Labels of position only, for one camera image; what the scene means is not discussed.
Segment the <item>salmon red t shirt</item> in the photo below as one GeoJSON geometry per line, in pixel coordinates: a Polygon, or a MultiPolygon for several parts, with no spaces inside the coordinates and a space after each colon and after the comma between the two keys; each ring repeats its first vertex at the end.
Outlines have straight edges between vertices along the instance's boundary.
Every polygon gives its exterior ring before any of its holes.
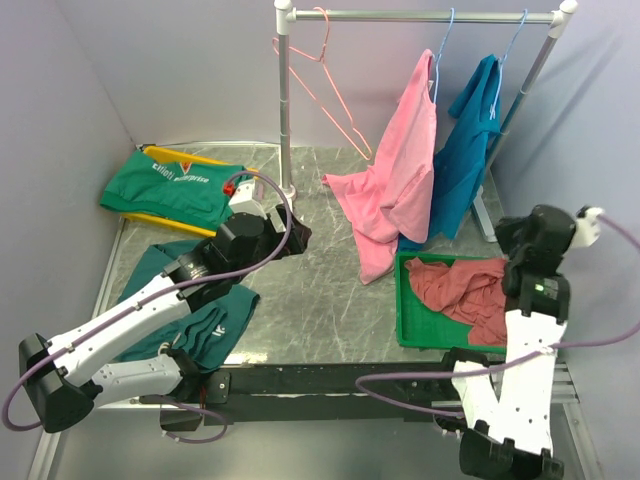
{"type": "Polygon", "coordinates": [[[425,263],[418,258],[404,262],[411,290],[430,310],[468,325],[468,343],[504,347],[506,296],[502,258],[456,259],[425,263]]]}

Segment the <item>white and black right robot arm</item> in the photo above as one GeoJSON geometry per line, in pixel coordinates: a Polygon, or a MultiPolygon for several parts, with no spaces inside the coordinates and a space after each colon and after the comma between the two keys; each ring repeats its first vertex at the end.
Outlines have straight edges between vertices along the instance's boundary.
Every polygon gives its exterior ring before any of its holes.
{"type": "Polygon", "coordinates": [[[489,365],[454,348],[439,390],[460,398],[466,427],[459,466],[478,479],[561,479],[565,464],[554,454],[550,414],[557,346],[566,331],[570,285],[558,269],[577,231],[565,211],[538,205],[526,217],[505,217],[495,227],[507,257],[506,358],[489,365]]]}

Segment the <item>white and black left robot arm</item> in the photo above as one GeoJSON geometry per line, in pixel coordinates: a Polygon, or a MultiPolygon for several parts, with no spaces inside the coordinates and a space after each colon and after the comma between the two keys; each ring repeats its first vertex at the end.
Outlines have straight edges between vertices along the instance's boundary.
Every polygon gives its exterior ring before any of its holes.
{"type": "Polygon", "coordinates": [[[50,339],[32,334],[18,347],[20,388],[48,433],[69,429],[94,409],[136,396],[192,399],[200,374],[181,348],[163,347],[148,360],[116,357],[148,335],[228,294],[271,260],[300,255],[312,231],[289,208],[276,208],[285,231],[269,216],[232,215],[213,237],[162,267],[149,282],[107,312],[50,339]]]}

